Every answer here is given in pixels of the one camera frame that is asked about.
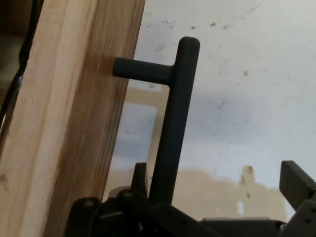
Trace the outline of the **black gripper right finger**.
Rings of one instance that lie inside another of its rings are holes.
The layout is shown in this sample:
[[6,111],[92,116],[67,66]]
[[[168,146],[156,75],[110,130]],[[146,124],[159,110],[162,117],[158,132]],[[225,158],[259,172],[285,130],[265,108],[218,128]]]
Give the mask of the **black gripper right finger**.
[[281,163],[279,190],[295,210],[281,237],[316,235],[316,182],[294,161]]

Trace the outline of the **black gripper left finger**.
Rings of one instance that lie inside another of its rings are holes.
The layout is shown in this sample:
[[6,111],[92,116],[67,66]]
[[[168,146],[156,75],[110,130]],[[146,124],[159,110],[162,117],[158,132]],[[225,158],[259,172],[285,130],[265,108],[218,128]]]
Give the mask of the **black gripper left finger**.
[[146,164],[135,165],[131,187],[105,202],[81,198],[72,205],[67,237],[203,237],[205,228],[171,205],[153,204],[145,188]]

